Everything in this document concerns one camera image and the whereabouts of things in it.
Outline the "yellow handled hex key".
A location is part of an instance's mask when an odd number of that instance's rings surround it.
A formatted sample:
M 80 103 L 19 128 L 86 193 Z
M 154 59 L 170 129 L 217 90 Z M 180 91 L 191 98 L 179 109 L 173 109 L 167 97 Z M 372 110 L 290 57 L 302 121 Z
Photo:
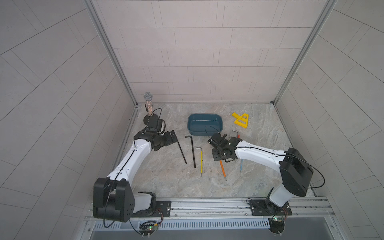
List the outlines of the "yellow handled hex key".
M 203 149 L 201 147 L 196 147 L 197 150 L 200 150 L 200 156 L 201 156 L 201 177 L 204 173 L 204 155 L 203 155 Z

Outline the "red handled hex key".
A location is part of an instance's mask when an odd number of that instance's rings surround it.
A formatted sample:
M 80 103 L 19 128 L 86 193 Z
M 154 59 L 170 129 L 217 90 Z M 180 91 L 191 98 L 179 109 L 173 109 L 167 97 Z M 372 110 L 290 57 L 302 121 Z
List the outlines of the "red handled hex key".
M 237 130 L 232 130 L 232 132 L 236 135 L 236 138 L 240 138 L 240 134 Z

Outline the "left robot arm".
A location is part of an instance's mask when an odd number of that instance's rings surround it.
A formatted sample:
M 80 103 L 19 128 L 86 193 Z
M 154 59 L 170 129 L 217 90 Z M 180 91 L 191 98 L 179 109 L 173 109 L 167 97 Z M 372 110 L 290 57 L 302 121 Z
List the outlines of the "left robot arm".
M 144 159 L 151 151 L 158 151 L 178 141 L 175 131 L 163 134 L 140 131 L 119 163 L 106 177 L 94 184 L 93 216 L 96 219 L 126 223 L 130 218 L 149 217 L 157 211 L 156 194 L 133 193 L 131 184 Z

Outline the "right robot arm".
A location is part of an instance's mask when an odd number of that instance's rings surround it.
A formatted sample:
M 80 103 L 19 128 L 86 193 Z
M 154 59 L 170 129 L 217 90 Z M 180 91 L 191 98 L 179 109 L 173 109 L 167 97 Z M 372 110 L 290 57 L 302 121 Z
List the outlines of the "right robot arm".
M 240 138 L 226 139 L 226 135 L 213 134 L 208 143 L 213 147 L 215 161 L 248 160 L 280 173 L 282 183 L 272 189 L 267 205 L 281 208 L 293 197 L 304 197 L 310 186 L 314 167 L 294 148 L 287 151 L 272 150 L 250 144 Z

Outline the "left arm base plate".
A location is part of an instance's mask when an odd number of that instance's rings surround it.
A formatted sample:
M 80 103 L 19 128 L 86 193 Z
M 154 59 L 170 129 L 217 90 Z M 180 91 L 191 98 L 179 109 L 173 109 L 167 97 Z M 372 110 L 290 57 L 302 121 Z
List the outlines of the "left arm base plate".
M 159 218 L 170 216 L 172 202 L 171 201 L 156 201 L 156 205 L 151 204 L 147 210 L 141 210 L 132 215 L 133 218 Z

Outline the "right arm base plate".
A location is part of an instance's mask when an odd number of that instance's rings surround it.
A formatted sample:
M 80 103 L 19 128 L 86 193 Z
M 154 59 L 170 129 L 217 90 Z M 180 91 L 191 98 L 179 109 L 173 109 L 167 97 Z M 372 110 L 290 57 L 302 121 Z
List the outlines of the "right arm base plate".
M 288 202 L 283 207 L 278 207 L 272 203 L 266 203 L 266 199 L 250 199 L 246 200 L 250 206 L 252 215 L 255 216 L 291 216 L 292 210 Z

